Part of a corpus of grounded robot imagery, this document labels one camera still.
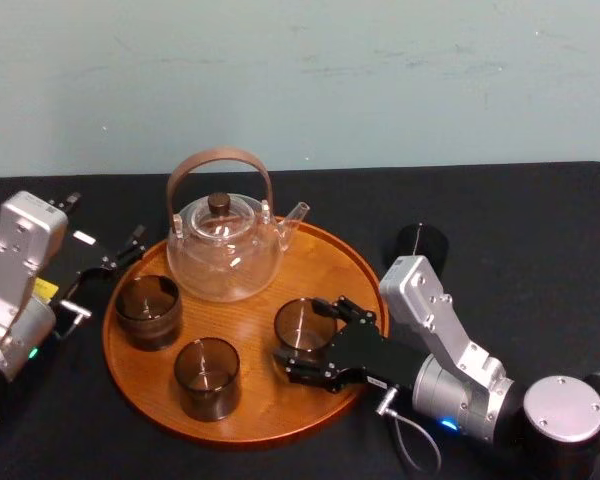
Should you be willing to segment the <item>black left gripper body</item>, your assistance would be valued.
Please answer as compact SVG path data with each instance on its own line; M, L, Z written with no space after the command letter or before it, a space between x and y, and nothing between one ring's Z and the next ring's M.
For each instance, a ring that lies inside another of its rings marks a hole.
M34 282L34 295L55 316L53 340L66 340L92 316L94 307L84 298L87 284L107 280L115 271L113 254L94 237L79 230L67 233L59 252Z

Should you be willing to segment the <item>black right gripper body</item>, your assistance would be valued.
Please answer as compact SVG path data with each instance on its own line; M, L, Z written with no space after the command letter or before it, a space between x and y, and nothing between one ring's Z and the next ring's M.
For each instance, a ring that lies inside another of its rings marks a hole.
M428 355L382 336L370 323L347 324L325 351L325 389L338 392L349 384L397 386L411 391Z

